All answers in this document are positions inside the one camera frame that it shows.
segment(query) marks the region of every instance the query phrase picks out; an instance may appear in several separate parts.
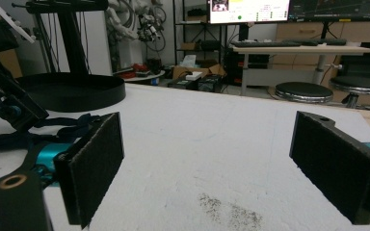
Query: round stool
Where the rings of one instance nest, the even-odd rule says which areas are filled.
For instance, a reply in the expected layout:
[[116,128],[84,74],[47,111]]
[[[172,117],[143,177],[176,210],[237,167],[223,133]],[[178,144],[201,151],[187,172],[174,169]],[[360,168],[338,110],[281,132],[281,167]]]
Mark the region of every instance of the round stool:
[[276,95],[290,101],[303,103],[327,103],[332,101],[332,91],[320,85],[287,82],[276,85]]
[[347,108],[355,108],[358,94],[370,94],[370,78],[360,76],[337,76],[330,79],[330,86],[350,94],[342,100]]

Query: white desk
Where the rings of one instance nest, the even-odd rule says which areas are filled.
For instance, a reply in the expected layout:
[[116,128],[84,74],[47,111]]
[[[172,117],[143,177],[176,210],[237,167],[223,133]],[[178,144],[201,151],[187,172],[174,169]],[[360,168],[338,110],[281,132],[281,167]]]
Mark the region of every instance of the white desk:
[[165,70],[161,70],[161,72],[159,72],[158,74],[156,75],[148,75],[146,77],[134,77],[134,78],[129,78],[129,79],[123,79],[126,83],[130,83],[130,82],[142,82],[142,81],[145,81],[145,80],[149,80],[150,81],[150,84],[151,85],[158,85],[158,83],[153,83],[152,80],[153,79],[156,79],[156,78],[159,78],[161,76],[163,76],[165,74]]
[[[234,47],[233,51],[245,55],[242,77],[241,95],[246,95],[246,87],[272,86],[284,82],[312,82],[320,84],[323,79],[326,55],[362,55],[370,53],[370,48],[356,46],[299,46],[299,47]],[[252,69],[248,68],[249,55],[319,55],[319,61],[315,70],[285,70],[285,69]]]
[[[120,112],[125,159],[91,231],[370,230],[344,218],[289,157],[298,110],[334,119],[337,128],[370,141],[359,113],[130,84],[126,93],[117,105],[92,112]],[[0,119],[0,133],[12,130]],[[0,176],[24,154],[0,153]],[[68,225],[59,189],[44,195],[55,230],[80,230]]]

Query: computer monitor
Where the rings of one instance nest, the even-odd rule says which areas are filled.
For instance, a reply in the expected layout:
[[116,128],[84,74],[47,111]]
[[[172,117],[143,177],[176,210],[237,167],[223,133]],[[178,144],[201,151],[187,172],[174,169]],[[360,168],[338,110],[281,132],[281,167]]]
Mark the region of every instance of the computer monitor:
[[287,21],[290,0],[207,0],[209,23]]
[[291,0],[289,21],[370,21],[370,0]]

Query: floor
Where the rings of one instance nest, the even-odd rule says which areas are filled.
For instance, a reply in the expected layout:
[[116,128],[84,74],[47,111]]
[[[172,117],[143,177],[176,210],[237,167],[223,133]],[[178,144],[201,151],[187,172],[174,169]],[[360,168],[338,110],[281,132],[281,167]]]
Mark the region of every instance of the floor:
[[[158,84],[159,87],[166,87],[167,84],[172,81],[172,79],[160,79],[160,82]],[[228,85],[223,86],[223,93],[224,94],[232,94],[232,95],[240,95],[241,87]],[[255,87],[255,88],[247,88],[246,89],[246,97],[256,97],[256,98],[265,98],[265,99],[273,99],[273,100],[280,100],[277,96],[270,94],[271,90],[269,90],[268,87]],[[338,103],[338,102],[330,102],[327,104],[324,104],[326,106],[332,106],[337,108],[345,108],[344,104]],[[362,107],[359,106],[357,109],[361,110],[369,110],[370,107]]]
[[[159,87],[166,87],[167,84],[172,81],[172,79],[164,79],[160,80],[158,84]],[[241,88],[238,86],[223,86],[223,93],[224,94],[232,94],[232,95],[240,95]],[[273,99],[272,95],[268,93],[267,87],[257,87],[257,88],[247,88],[246,89],[246,96],[247,97],[256,97],[256,98],[267,98]]]

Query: screw hole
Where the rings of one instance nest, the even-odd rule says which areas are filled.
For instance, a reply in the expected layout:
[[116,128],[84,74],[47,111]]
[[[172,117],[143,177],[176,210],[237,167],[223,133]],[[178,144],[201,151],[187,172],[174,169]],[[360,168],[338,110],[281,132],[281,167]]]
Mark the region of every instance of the screw hole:
[[1,190],[9,190],[23,184],[28,177],[23,174],[9,176],[0,182]]

